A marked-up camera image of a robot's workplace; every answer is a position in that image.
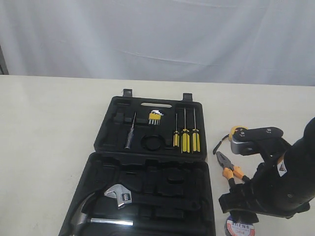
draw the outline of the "white table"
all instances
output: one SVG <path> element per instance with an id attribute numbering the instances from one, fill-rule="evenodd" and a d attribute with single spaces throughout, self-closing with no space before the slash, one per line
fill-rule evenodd
<path id="1" fill-rule="evenodd" d="M 235 125 L 276 126 L 294 143 L 315 115 L 315 87 L 148 82 L 0 76 L 0 235 L 56 236 L 111 98 L 124 88 L 133 96 L 201 102 L 217 235 L 227 214 L 218 198 L 228 192 L 212 149 Z M 220 148 L 252 177 L 262 159 Z M 311 210 L 286 220 L 259 215 L 257 236 L 311 236 Z"/>

